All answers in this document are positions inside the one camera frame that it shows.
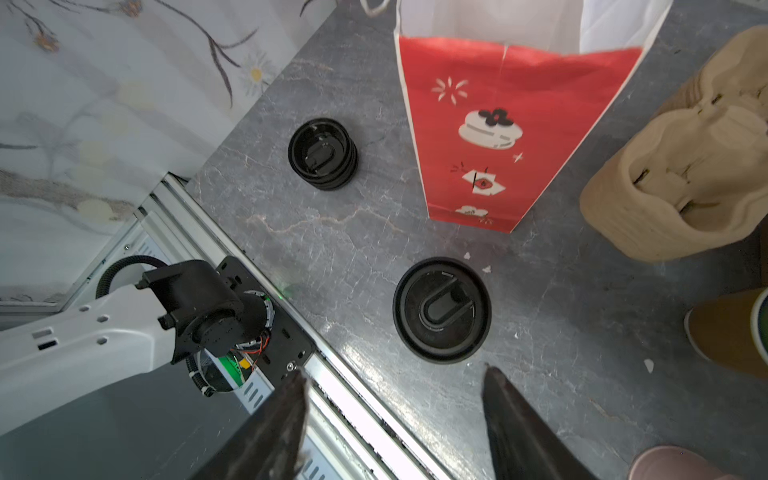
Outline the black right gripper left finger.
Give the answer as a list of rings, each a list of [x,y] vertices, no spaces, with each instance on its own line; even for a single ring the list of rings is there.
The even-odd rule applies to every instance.
[[[308,380],[294,371],[193,477],[295,478],[308,414]]]

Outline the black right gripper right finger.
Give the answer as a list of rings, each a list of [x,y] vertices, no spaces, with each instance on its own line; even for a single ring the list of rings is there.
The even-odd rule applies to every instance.
[[[496,367],[485,371],[482,402],[497,479],[596,479]]]

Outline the black plastic cup lid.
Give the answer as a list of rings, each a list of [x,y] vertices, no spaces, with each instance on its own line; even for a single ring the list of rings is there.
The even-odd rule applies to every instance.
[[[416,356],[454,364],[472,356],[486,340],[492,303],[474,270],[456,259],[431,257],[399,280],[392,315],[401,341]]]

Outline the red white paper gift bag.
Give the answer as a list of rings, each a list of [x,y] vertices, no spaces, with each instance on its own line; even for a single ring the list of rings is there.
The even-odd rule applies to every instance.
[[[668,1],[397,1],[428,216],[508,233],[653,45]]]

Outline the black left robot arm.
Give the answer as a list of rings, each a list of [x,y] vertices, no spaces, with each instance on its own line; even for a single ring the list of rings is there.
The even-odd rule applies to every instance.
[[[82,396],[207,350],[261,346],[275,309],[248,273],[204,260],[158,262],[135,285],[1,333],[1,431],[9,433]]]

